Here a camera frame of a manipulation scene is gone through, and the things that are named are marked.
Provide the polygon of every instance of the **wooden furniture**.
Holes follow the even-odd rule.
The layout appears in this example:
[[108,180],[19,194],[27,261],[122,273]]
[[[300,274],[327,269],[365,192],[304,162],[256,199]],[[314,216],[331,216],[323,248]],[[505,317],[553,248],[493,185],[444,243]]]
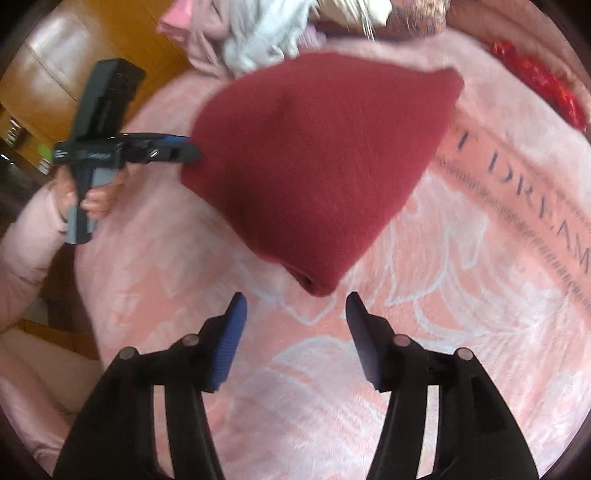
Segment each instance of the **wooden furniture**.
[[121,57],[147,72],[126,118],[188,68],[184,51],[155,30],[169,6],[170,0],[63,0],[41,19],[0,79],[1,126],[14,117],[31,134],[19,149],[24,158],[36,165],[39,144],[68,137],[96,61]]

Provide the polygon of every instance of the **gray grip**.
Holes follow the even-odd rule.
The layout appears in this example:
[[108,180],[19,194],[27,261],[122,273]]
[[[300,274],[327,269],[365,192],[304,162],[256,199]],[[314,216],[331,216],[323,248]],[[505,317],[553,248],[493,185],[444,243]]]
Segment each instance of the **gray grip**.
[[[103,185],[108,185],[113,181],[115,177],[115,173],[117,170],[111,170],[110,168],[97,168],[94,170],[92,174],[92,186],[91,188],[102,187]],[[76,245],[76,216],[77,216],[77,206],[74,205],[73,207],[68,210],[68,231],[66,232],[66,243]],[[88,220],[87,223],[87,231],[92,233],[95,231],[96,228],[96,220]]]

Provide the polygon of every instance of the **pink sleeve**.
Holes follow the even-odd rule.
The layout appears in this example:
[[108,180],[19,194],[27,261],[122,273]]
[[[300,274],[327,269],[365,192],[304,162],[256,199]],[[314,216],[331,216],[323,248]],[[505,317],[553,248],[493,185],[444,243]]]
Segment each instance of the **pink sleeve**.
[[64,243],[61,219],[47,184],[31,199],[0,243],[0,332],[34,300],[51,260]]

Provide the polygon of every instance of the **pink blanket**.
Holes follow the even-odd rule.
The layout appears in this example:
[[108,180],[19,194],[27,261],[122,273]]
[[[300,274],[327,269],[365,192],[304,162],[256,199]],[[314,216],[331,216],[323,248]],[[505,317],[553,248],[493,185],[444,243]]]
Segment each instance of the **pink blanket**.
[[[590,145],[463,34],[329,48],[454,66],[465,78],[454,127],[405,208],[319,299],[250,252],[180,186],[175,167],[139,167],[118,209],[78,250],[104,362],[126,345],[168,347],[242,291],[249,318],[236,361],[206,399],[227,478],[358,480],[388,399],[364,380],[344,320],[345,297],[357,290],[372,313],[426,348],[472,348],[546,471],[591,406]],[[222,86],[188,72],[129,130],[188,134]],[[161,403],[157,437],[169,469]],[[422,475],[433,462],[435,411],[431,399]]]

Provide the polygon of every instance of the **metal screw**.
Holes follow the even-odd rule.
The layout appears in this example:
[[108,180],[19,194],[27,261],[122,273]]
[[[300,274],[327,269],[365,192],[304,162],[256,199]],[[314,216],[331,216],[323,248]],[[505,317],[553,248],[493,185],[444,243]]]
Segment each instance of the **metal screw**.
[[122,360],[129,360],[133,357],[135,357],[135,348],[132,346],[126,346],[119,351],[119,358]]
[[458,357],[460,357],[462,360],[465,360],[466,362],[469,362],[470,360],[472,360],[474,358],[474,354],[472,353],[472,350],[470,350],[469,348],[465,348],[462,347],[457,351],[457,355]]
[[394,337],[394,345],[409,346],[410,345],[410,338],[407,335],[396,335]]
[[199,343],[199,337],[195,333],[189,333],[183,337],[184,346],[195,346]]

